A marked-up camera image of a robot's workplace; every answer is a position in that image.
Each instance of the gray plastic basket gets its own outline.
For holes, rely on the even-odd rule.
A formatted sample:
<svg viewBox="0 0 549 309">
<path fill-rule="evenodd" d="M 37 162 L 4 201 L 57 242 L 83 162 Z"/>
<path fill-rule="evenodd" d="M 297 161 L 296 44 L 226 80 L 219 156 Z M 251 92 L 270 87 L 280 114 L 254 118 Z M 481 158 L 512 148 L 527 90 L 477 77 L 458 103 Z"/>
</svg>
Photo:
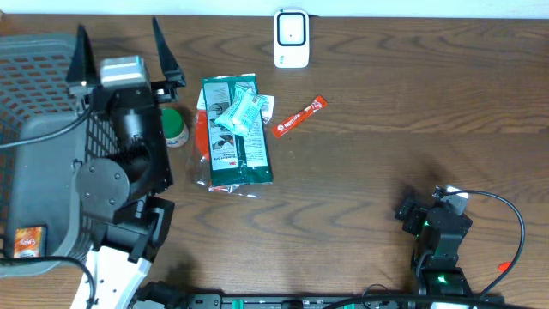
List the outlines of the gray plastic basket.
<svg viewBox="0 0 549 309">
<path fill-rule="evenodd" d="M 46 134 L 74 121 L 81 109 L 64 81 L 75 45 L 68 34 L 0 38 L 0 143 Z M 46 255 L 84 259 L 93 222 L 81 216 L 75 172 L 114 151 L 108 123 L 91 118 L 70 133 L 0 150 L 2 252 L 13 256 L 15 230 L 47 227 Z M 3 276 L 35 276 L 57 263 L 0 267 Z"/>
</svg>

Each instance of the black wire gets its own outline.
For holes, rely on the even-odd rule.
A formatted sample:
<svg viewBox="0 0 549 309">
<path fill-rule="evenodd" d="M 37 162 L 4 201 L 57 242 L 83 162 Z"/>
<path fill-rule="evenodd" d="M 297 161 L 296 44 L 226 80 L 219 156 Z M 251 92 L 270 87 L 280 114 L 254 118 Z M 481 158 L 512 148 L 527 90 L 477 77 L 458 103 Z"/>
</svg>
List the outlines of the black wire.
<svg viewBox="0 0 549 309">
<path fill-rule="evenodd" d="M 501 275 L 499 275 L 498 278 L 496 278 L 496 280 L 494 280 L 485 289 L 483 289 L 482 292 L 480 292 L 479 297 L 482 298 L 488 292 L 490 292 L 490 290 L 493 287 L 495 287 L 500 281 L 502 281 L 505 278 L 505 276 L 507 276 L 507 274 L 509 274 L 509 272 L 513 269 L 513 267 L 515 267 L 516 262 L 518 262 L 518 258 L 521 256 L 522 248 L 524 247 L 524 242 L 526 240 L 526 227 L 524 226 L 524 219 L 522 219 L 522 215 L 521 215 L 520 211 L 518 211 L 518 209 L 515 207 L 515 205 L 513 205 L 513 203 L 509 202 L 505 198 L 503 198 L 499 195 L 490 193 L 490 192 L 477 191 L 477 190 L 459 190 L 459 191 L 455 191 L 455 192 L 447 192 L 446 191 L 444 193 L 444 195 L 449 196 L 449 195 L 456 195 L 456 194 L 460 194 L 460 193 L 479 194 L 479 195 L 483 195 L 483 196 L 487 196 L 487 197 L 493 197 L 493 198 L 507 204 L 507 206 L 509 206 L 515 212 L 515 215 L 518 218 L 518 223 L 521 226 L 521 241 L 518 244 L 518 249 L 516 249 L 515 257 L 513 257 L 513 260 L 511 261 L 511 264 L 509 265 L 509 267 L 503 273 L 501 273 Z"/>
<path fill-rule="evenodd" d="M 11 257 L 0 257 L 0 264 L 32 264 L 40 262 L 68 262 L 73 265 L 76 265 L 82 269 L 84 274 L 86 274 L 87 282 L 89 283 L 89 299 L 87 300 L 87 309 L 90 309 L 94 305 L 95 300 L 95 281 L 92 273 L 86 267 L 86 265 L 81 262 L 79 259 L 73 257 L 20 257 L 20 258 L 11 258 Z"/>
<path fill-rule="evenodd" d="M 406 295 L 406 294 L 391 294 L 391 295 L 372 295 L 362 297 L 352 297 L 346 300 L 337 301 L 333 304 L 325 306 L 323 309 L 337 309 L 346 305 L 360 304 L 363 302 L 372 301 L 396 301 L 396 302 L 418 302 L 418 303 L 434 303 L 443 302 L 456 305 L 477 306 L 480 308 L 492 309 L 524 309 L 523 306 L 514 306 L 507 304 L 497 304 L 465 297 L 452 296 L 425 296 L 425 295 Z"/>
<path fill-rule="evenodd" d="M 87 110 L 82 115 L 80 115 L 80 117 L 78 117 L 75 121 L 71 122 L 70 124 L 67 124 L 66 126 L 64 126 L 59 130 L 55 130 L 51 133 L 44 134 L 41 136 L 35 136 L 35 137 L 19 140 L 17 142 L 8 142 L 5 144 L 0 144 L 0 149 L 13 148 L 13 147 L 24 146 L 24 145 L 28 145 L 36 142 L 51 140 L 52 138 L 56 138 L 58 136 L 61 136 L 65 133 L 72 131 L 74 128 L 76 128 L 81 123 L 83 123 L 88 118 L 90 118 L 91 115 L 92 115 L 92 108 L 91 106 L 89 106 Z"/>
<path fill-rule="evenodd" d="M 432 255 L 432 250 L 425 250 L 418 261 L 418 266 L 415 268 L 415 276 L 419 278 L 419 272 L 421 271 L 421 264 L 425 261 L 425 258 L 427 258 L 427 255 Z"/>
<path fill-rule="evenodd" d="M 389 291 L 389 289 L 385 287 L 383 284 L 374 283 L 374 284 L 371 284 L 368 288 L 366 288 L 366 290 L 364 290 L 364 292 L 362 293 L 362 297 L 366 296 L 368 294 L 368 291 L 370 291 L 370 288 L 373 288 L 373 287 L 381 287 L 381 288 L 384 288 L 385 291 Z M 367 306 L 366 303 L 364 302 L 362 302 L 362 307 L 364 307 L 364 309 L 370 309 L 370 307 Z"/>
</svg>

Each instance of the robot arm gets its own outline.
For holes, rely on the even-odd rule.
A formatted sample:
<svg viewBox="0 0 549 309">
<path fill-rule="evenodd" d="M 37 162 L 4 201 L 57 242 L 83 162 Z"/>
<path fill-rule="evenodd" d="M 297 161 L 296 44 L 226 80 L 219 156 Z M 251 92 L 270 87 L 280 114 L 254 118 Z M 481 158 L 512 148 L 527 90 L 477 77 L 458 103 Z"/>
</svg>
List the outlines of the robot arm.
<svg viewBox="0 0 549 309">
<path fill-rule="evenodd" d="M 104 59 L 100 76 L 84 27 L 67 75 L 69 91 L 111 126 L 115 151 L 83 164 L 76 176 L 82 227 L 92 240 L 86 265 L 94 274 L 93 307 L 125 308 L 168 234 L 174 203 L 155 197 L 173 184 L 159 104 L 178 100 L 184 74 L 153 19 L 165 81 L 151 82 L 139 56 Z M 84 276 L 73 308 L 87 306 Z"/>
</svg>

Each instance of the white wall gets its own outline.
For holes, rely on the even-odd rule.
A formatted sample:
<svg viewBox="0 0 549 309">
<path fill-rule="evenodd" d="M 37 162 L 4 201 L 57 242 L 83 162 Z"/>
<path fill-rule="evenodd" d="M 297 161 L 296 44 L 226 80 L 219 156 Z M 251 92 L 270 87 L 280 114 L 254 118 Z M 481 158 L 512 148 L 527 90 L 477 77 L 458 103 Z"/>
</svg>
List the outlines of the white wall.
<svg viewBox="0 0 549 309">
<path fill-rule="evenodd" d="M 5 13 L 549 18 L 549 0 L 0 0 Z"/>
</svg>

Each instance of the green packet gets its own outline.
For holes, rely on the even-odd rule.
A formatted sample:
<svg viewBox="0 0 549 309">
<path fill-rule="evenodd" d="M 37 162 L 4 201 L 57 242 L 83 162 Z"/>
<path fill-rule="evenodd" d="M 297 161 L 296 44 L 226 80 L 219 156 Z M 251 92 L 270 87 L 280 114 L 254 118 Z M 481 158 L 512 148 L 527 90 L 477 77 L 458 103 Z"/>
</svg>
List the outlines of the green packet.
<svg viewBox="0 0 549 309">
<path fill-rule="evenodd" d="M 236 85 L 252 87 L 257 93 L 255 74 L 202 79 L 208 112 L 212 186 L 271 184 L 273 174 L 262 118 L 256 118 L 247 137 L 234 135 L 215 123 L 232 104 Z"/>
</svg>

